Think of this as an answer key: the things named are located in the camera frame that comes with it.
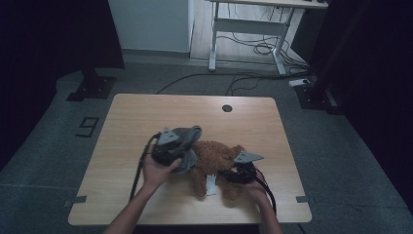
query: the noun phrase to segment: power strip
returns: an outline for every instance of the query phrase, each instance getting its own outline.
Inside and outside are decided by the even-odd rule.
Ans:
[[[301,86],[301,85],[308,85],[310,84],[310,81],[308,79],[299,79],[299,80],[293,80],[288,82],[289,87],[295,87],[295,86]]]

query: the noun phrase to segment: cable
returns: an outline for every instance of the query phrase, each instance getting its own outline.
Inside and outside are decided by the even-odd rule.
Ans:
[[[195,77],[195,76],[233,76],[233,75],[237,75],[237,74],[234,74],[234,73],[232,73],[232,74],[197,73],[197,74],[187,75],[187,76],[178,78],[177,80],[174,80],[174,81],[172,81],[171,83],[167,84],[167,85],[164,86],[160,91],[158,91],[155,95],[160,94],[163,90],[165,90],[166,88],[172,86],[173,84],[175,84],[175,83],[177,83],[177,82],[179,82],[179,81],[181,81],[181,80],[191,78],[191,77]]]
[[[273,211],[277,215],[277,203],[276,203],[276,199],[274,198],[274,194],[271,191],[270,187],[267,185],[267,183],[263,182],[257,176],[254,177],[254,180],[257,181],[259,184],[261,184],[261,186],[265,189],[265,191],[267,191],[271,199],[271,204],[273,204]]]
[[[252,89],[256,88],[257,84],[262,80],[281,80],[281,79],[287,79],[287,78],[292,78],[292,77],[308,76],[308,75],[312,75],[312,74],[313,74],[312,72],[305,71],[305,72],[297,72],[297,73],[293,73],[293,74],[289,74],[289,75],[282,75],[282,76],[274,76],[274,75],[273,76],[266,76],[266,75],[256,76],[256,75],[252,75],[252,76],[245,76],[245,77],[242,77],[242,78],[239,78],[239,79],[233,78],[231,84],[229,85],[229,87],[227,89],[227,92],[225,93],[225,96],[228,96],[230,91],[234,92],[235,91],[235,90],[233,90],[234,84],[236,84],[237,82],[240,82],[242,80],[257,79],[258,81],[257,81],[256,85],[252,88],[237,88],[236,90],[240,90],[240,89],[252,90]]]
[[[143,168],[143,161],[145,160],[145,156],[146,154],[148,154],[149,145],[151,144],[153,139],[159,138],[160,135],[161,134],[155,134],[149,139],[148,143],[145,146],[145,149],[142,152],[142,155],[140,156],[139,164],[137,165],[136,175],[134,176],[133,186],[131,188],[130,200],[133,198],[134,192],[136,191],[136,186],[137,186],[137,182],[139,181],[140,171]]]

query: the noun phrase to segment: wall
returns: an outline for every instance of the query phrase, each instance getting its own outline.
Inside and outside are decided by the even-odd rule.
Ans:
[[[109,0],[122,49],[189,53],[194,0]]]

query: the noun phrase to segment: plush toy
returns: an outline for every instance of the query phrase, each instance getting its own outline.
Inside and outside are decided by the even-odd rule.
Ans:
[[[194,183],[195,194],[204,197],[207,194],[207,176],[215,175],[216,183],[221,187],[222,196],[228,200],[237,199],[242,192],[239,184],[229,182],[219,171],[231,170],[234,159],[244,151],[240,145],[232,148],[217,141],[197,141],[193,146],[198,156],[197,163],[190,169],[190,176]]]

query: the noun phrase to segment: standing desk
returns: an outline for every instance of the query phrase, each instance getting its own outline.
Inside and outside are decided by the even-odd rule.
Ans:
[[[282,44],[285,40],[286,33],[289,29],[294,10],[296,8],[303,9],[326,9],[328,4],[326,2],[319,3],[316,0],[208,0],[215,4],[215,15],[212,28],[212,44],[209,52],[209,66],[210,71],[215,70],[216,64],[216,33],[222,32],[239,32],[249,34],[262,34],[280,36],[280,40],[273,50],[272,55],[276,62],[279,74],[286,74],[284,66],[282,64],[281,50]],[[284,22],[267,22],[267,21],[255,21],[244,19],[220,19],[218,17],[219,3],[235,3],[235,4],[249,4],[249,5],[265,5],[275,7],[287,7],[291,8],[288,13],[288,17]]]

